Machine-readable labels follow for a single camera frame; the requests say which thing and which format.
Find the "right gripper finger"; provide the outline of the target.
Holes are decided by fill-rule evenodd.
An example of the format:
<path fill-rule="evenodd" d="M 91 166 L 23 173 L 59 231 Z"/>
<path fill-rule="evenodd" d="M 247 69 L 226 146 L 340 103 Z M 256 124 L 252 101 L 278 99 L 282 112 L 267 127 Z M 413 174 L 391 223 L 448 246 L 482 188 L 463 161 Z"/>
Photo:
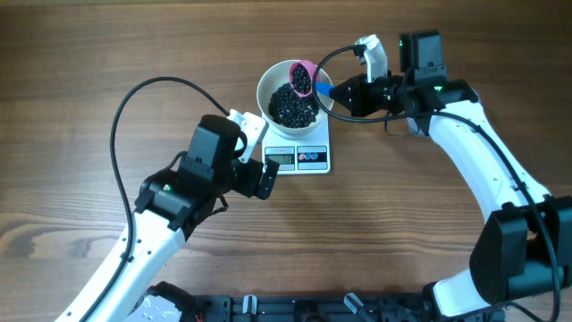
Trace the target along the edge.
<path fill-rule="evenodd" d="M 337 85 L 334 90 L 335 91 L 349 91 L 358 90 L 360 87 L 360 75 L 352 76 L 342 82 L 341 84 Z"/>
<path fill-rule="evenodd" d="M 331 89 L 329 97 L 348 109 L 352 116 L 357 116 L 358 93 L 354 89 Z"/>

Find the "pink scoop with blue handle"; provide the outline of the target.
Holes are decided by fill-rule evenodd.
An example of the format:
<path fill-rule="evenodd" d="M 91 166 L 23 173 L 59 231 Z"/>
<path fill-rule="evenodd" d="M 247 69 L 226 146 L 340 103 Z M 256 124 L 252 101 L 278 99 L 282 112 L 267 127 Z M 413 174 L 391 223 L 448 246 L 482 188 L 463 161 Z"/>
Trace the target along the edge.
<path fill-rule="evenodd" d="M 289 82 L 292 90 L 299 97 L 311 97 L 315 94 L 312 90 L 312 77 L 317 74 L 315 79 L 315 89 L 319 94 L 329 96 L 330 90 L 333 88 L 329 80 L 322 81 L 320 71 L 317 65 L 309 60 L 295 61 L 289 69 Z"/>

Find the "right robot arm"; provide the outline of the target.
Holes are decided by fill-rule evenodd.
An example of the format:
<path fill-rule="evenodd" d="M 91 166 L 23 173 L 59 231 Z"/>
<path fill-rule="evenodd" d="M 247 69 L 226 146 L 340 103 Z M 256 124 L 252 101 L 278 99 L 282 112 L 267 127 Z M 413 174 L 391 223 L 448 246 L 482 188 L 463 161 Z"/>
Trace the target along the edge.
<path fill-rule="evenodd" d="M 432 139 L 474 194 L 484 228 L 463 271 L 418 294 L 385 297 L 372 314 L 354 294 L 346 305 L 364 320 L 501 321 L 507 307 L 550 293 L 556 320 L 571 285 L 570 197 L 554 197 L 531 177 L 489 124 L 477 93 L 448 79 L 439 31 L 403 33 L 399 46 L 399 74 L 372 35 L 350 47 L 364 73 L 312 88 L 345 106 L 350 123 L 405 119 L 412 134 Z"/>

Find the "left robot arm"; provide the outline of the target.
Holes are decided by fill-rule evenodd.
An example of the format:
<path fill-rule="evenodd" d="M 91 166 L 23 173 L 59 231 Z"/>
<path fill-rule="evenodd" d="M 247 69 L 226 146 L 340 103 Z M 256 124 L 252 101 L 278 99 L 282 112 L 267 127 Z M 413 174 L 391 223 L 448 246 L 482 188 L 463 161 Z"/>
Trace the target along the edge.
<path fill-rule="evenodd" d="M 120 239 L 60 320 L 200 320 L 192 295 L 151 282 L 198 225 L 227 209 L 227 192 L 270 196 L 278 166 L 251 156 L 267 129 L 267 121 L 251 113 L 203 116 L 189 149 L 142 183 Z"/>

